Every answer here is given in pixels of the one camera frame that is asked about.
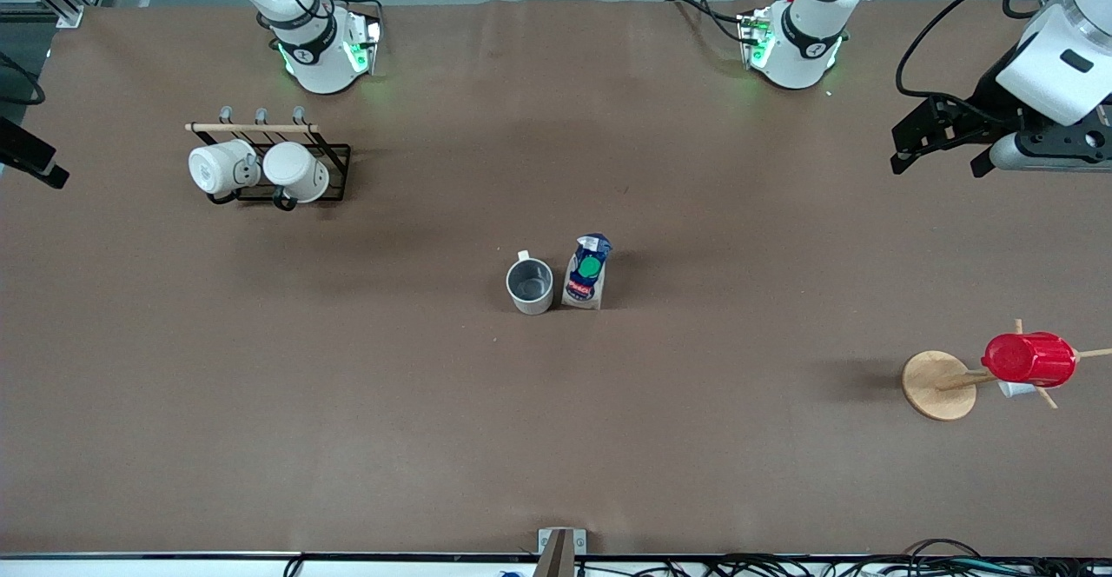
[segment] brown table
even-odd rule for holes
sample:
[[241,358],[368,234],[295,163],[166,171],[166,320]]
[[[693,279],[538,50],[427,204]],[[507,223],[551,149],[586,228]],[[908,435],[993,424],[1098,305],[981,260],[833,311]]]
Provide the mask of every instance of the brown table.
[[[387,10],[380,78],[309,97],[254,10],[89,10],[27,129],[72,177],[0,181],[3,550],[530,548],[1112,554],[1112,368],[983,387],[939,424],[925,348],[1012,317],[1112,342],[1104,177],[890,173],[897,57],[937,2],[866,3],[813,90],[667,3]],[[993,2],[911,86],[964,93]],[[187,121],[306,106],[350,200],[215,206]],[[519,316],[505,269],[615,245],[605,310]]]

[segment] mug rack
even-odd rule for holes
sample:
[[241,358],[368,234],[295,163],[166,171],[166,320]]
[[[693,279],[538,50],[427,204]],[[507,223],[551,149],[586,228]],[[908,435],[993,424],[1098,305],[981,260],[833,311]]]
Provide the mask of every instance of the mug rack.
[[[347,190],[348,170],[351,165],[351,146],[332,145],[326,141],[320,132],[320,127],[316,122],[305,119],[305,109],[297,106],[294,109],[294,122],[289,126],[271,126],[267,122],[267,110],[258,109],[255,112],[255,122],[250,126],[238,126],[231,121],[231,107],[224,106],[220,109],[219,122],[187,122],[187,132],[192,132],[207,146],[219,145],[214,133],[226,133],[230,138],[239,138],[255,149],[255,157],[251,161],[262,161],[262,157],[270,150],[270,147],[279,142],[295,141],[309,149],[312,157],[325,161],[328,168],[328,189],[321,198],[316,201],[344,201],[344,193]],[[245,186],[242,189],[235,189],[227,197],[212,197],[209,193],[208,200],[215,205],[231,203],[231,201],[274,201],[275,185],[262,176],[258,185]]]

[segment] round wooden disc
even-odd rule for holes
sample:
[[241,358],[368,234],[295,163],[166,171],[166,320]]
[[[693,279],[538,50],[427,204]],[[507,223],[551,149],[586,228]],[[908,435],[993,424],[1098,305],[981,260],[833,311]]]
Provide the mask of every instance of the round wooden disc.
[[976,387],[940,391],[935,384],[946,376],[969,372],[962,360],[945,351],[924,351],[904,365],[903,388],[907,401],[924,417],[934,420],[956,420],[970,414],[976,404]]

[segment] mug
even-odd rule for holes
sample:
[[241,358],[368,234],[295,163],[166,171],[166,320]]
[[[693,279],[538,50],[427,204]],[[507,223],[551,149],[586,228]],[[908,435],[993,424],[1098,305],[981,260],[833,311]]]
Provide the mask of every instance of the mug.
[[215,203],[235,200],[239,189],[258,185],[261,173],[255,147],[239,138],[189,152],[189,176]]
[[317,201],[328,189],[328,169],[298,142],[278,142],[262,158],[262,172],[275,185],[275,206],[289,212]]
[[506,289],[518,310],[540,315],[553,304],[553,269],[528,251],[517,251],[517,261],[506,272]]

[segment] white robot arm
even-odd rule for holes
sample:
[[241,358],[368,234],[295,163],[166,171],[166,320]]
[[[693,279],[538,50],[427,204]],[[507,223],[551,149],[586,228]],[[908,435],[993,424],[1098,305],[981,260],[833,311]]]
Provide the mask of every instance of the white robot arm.
[[1112,0],[1046,0],[969,99],[933,93],[893,127],[894,173],[923,155],[989,145],[993,169],[1112,172]]
[[861,0],[777,0],[739,19],[742,59],[785,89],[814,86],[842,46],[845,23]]
[[250,0],[278,37],[289,71],[310,93],[337,93],[370,73],[380,19],[334,0]]

